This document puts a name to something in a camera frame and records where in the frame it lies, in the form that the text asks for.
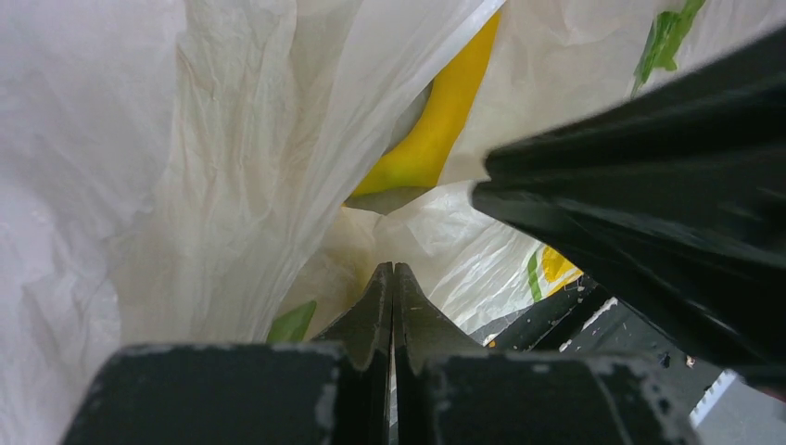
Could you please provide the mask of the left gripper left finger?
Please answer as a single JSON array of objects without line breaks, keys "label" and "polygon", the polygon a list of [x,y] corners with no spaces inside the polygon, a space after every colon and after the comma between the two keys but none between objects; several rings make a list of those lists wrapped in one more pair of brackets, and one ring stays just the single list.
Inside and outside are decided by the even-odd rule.
[{"label": "left gripper left finger", "polygon": [[100,368],[66,444],[385,444],[394,267],[314,340],[139,344]]}]

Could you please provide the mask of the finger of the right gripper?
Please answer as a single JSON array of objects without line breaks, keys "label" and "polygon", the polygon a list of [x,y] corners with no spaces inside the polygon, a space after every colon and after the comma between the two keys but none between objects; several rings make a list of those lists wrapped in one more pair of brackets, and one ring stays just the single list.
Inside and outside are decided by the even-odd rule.
[{"label": "finger of the right gripper", "polygon": [[785,31],[491,151],[475,209],[690,355],[785,389]]}]

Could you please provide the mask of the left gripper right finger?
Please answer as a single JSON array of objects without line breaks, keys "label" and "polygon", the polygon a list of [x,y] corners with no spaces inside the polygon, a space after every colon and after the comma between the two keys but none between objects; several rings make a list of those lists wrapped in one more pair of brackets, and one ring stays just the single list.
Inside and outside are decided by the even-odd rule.
[{"label": "left gripper right finger", "polygon": [[659,367],[614,352],[495,352],[395,267],[401,444],[697,444]]}]

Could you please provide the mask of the white plastic bag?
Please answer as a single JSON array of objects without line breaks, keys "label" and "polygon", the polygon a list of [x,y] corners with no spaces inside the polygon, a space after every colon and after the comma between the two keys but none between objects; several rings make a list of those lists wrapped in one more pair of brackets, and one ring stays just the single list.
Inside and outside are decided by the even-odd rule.
[{"label": "white plastic bag", "polygon": [[[351,193],[501,21],[434,187]],[[55,444],[140,342],[312,336],[376,265],[467,333],[578,268],[474,210],[496,145],[642,95],[781,1],[5,1],[1,440]]]}]

